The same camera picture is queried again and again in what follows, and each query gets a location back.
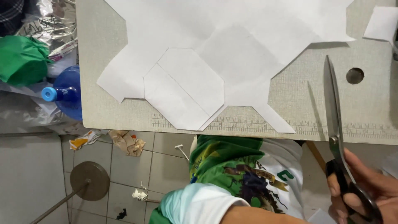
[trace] round metal base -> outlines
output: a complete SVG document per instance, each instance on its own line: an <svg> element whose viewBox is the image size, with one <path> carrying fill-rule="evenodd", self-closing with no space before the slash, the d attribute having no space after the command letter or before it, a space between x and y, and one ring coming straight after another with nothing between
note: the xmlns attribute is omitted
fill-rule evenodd
<svg viewBox="0 0 398 224"><path fill-rule="evenodd" d="M70 173L70 185L73 191L78 190L85 181L87 187L80 190L77 195L83 200L96 201L103 198L109 190L110 179L105 169L95 162L83 162Z"/></svg>

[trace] gray table surface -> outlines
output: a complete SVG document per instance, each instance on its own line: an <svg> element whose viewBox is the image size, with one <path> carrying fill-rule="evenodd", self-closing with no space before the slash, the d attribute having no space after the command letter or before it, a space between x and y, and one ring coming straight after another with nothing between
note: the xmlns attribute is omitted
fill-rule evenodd
<svg viewBox="0 0 398 224"><path fill-rule="evenodd" d="M197 133L262 138L326 140L323 66L330 55L339 85L345 142L398 145L398 64L389 43L363 39L374 6L396 0L354 0L347 9L347 34L357 41L311 44L271 82L270 106L297 131L276 133L252 108L228 107L203 132L175 129L147 101L119 104L96 84L127 44L125 21L104 0L76 3L83 123L87 128ZM361 68L364 80L351 85L346 73Z"/></svg>

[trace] blue plastic bottle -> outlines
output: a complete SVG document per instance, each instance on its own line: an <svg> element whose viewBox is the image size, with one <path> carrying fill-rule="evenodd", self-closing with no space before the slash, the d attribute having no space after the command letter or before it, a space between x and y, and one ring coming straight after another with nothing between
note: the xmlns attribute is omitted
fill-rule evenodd
<svg viewBox="0 0 398 224"><path fill-rule="evenodd" d="M41 97L45 101L55 102L68 117L82 121L79 66L74 65L61 72L52 87L46 87L41 91Z"/></svg>

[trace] black scissor handle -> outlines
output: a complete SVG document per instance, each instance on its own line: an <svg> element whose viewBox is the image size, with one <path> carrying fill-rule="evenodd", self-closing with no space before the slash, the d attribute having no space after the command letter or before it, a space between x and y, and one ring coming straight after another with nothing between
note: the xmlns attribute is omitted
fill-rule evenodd
<svg viewBox="0 0 398 224"><path fill-rule="evenodd" d="M335 159L329 161L326 163L325 167L325 173L326 177L329 177L332 173L336 174L337 181L340 185L340 192L341 192L341 198L343 199L343 195L347 193L353 193L359 197L359 199L362 202L362 205L365 209L366 216L363 216L358 213L358 215L363 218L365 221L370 222L370 223L375 223L375 224L382 224L383 223L383 217L381 215L380 209L378 208L377 204L375 201L369 196L368 193L366 193L363 189L361 189L357 184L350 182L349 184L347 183L347 180L345 179L343 170L341 169L340 165L337 163ZM348 215L353 215L354 213L357 213L355 210L353 210L350 206L348 206L344 200L343 203L345 204L345 207L347 208Z"/></svg>

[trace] blue bottle cap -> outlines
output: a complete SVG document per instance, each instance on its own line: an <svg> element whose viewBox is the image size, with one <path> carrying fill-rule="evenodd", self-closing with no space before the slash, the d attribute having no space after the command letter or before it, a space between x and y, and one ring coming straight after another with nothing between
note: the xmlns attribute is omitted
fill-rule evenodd
<svg viewBox="0 0 398 224"><path fill-rule="evenodd" d="M48 102L54 102L57 99L57 91L53 87L46 87L41 91L41 97Z"/></svg>

